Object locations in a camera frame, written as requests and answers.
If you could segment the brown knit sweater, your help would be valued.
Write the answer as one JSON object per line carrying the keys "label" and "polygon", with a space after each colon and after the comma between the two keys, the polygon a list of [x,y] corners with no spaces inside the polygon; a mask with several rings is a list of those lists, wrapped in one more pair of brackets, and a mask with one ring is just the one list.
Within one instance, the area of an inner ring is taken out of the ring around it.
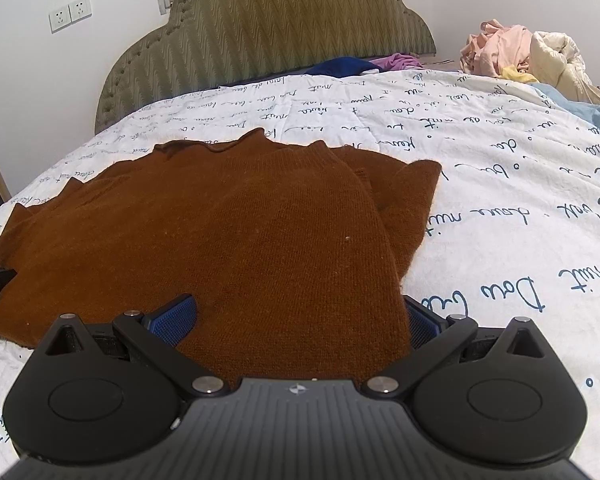
{"label": "brown knit sweater", "polygon": [[173,141],[52,200],[0,235],[0,336],[34,347],[55,318],[108,323],[183,294],[184,356],[243,377],[364,380],[410,348],[402,278],[441,167],[358,148]]}

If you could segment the pink clothes pile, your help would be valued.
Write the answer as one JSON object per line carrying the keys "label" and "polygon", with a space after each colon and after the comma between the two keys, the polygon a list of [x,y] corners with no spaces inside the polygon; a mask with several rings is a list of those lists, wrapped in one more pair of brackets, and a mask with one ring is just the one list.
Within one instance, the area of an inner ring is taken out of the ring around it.
{"label": "pink clothes pile", "polygon": [[482,22],[480,32],[469,35],[460,50],[464,73],[501,77],[506,68],[528,73],[532,32],[524,25],[504,26],[497,20]]}

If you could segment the white script-print quilt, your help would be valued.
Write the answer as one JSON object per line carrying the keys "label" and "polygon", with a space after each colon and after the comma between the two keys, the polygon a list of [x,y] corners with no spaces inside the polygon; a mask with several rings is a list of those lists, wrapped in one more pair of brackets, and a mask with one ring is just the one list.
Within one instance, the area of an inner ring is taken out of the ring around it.
{"label": "white script-print quilt", "polygon": [[[350,145],[442,167],[426,237],[403,289],[441,315],[485,326],[524,316],[585,400],[572,459],[545,479],[600,479],[600,127],[525,84],[436,70],[335,79],[283,76],[149,104],[51,166],[15,201],[172,140],[226,142],[262,127],[273,141]],[[250,382],[194,413],[184,446],[140,479],[475,479],[395,422],[385,402],[340,382]]]}

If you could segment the purple garment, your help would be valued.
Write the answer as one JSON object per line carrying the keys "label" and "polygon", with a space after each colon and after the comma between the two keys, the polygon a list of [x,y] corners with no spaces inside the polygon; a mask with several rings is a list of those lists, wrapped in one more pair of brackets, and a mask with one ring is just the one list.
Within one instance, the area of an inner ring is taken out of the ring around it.
{"label": "purple garment", "polygon": [[373,58],[370,60],[382,72],[396,72],[397,70],[421,70],[422,62],[419,57],[411,53],[396,52],[384,58]]}

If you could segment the yellow garment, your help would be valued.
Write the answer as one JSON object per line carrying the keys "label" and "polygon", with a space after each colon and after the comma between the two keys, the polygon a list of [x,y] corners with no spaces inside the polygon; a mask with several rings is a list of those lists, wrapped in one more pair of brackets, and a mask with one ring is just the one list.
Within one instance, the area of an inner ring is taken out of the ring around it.
{"label": "yellow garment", "polygon": [[521,72],[515,65],[505,66],[501,69],[500,77],[507,80],[521,82],[522,84],[535,84],[538,78],[527,72]]}

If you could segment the navy blue garment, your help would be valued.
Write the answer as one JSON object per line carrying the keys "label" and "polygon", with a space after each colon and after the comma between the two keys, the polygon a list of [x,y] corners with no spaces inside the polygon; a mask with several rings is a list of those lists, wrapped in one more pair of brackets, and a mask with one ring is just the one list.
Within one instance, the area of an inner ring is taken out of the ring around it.
{"label": "navy blue garment", "polygon": [[370,61],[362,60],[362,58],[352,58],[352,56],[340,56],[340,58],[332,58],[308,68],[306,74],[344,78],[360,76],[368,72],[378,73],[379,71],[380,68]]}

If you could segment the light blue blanket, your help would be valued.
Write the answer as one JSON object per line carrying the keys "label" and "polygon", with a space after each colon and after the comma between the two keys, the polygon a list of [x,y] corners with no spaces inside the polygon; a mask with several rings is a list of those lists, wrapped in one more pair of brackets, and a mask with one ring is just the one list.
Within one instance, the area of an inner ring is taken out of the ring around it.
{"label": "light blue blanket", "polygon": [[558,106],[570,112],[573,115],[589,122],[596,128],[600,129],[600,105],[581,101],[571,101],[565,98],[558,90],[550,84],[542,84],[542,82],[532,82],[531,87],[543,96],[554,101]]}

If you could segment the cream puffy jacket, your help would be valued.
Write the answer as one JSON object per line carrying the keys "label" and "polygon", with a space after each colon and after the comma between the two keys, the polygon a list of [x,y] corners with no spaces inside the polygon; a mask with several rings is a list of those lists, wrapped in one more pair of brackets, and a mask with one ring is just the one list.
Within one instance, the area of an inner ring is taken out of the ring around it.
{"label": "cream puffy jacket", "polygon": [[534,32],[530,42],[529,70],[570,101],[600,106],[600,89],[586,73],[576,42],[564,32]]}

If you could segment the olive upholstered headboard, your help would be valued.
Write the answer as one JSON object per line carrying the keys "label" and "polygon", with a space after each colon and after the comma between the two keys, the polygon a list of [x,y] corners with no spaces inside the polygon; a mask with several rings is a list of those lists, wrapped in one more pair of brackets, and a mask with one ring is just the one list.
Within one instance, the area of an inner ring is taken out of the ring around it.
{"label": "olive upholstered headboard", "polygon": [[173,0],[166,24],[112,66],[94,129],[185,93],[394,52],[437,52],[429,26],[403,0]]}

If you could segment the white double wall socket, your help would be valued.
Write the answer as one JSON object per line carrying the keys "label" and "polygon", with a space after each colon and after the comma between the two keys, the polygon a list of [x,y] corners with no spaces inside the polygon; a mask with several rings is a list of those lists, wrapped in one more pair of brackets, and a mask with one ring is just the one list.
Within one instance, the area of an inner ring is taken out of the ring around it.
{"label": "white double wall socket", "polygon": [[90,18],[93,14],[91,0],[76,0],[50,11],[47,15],[50,32],[54,34],[72,24]]}

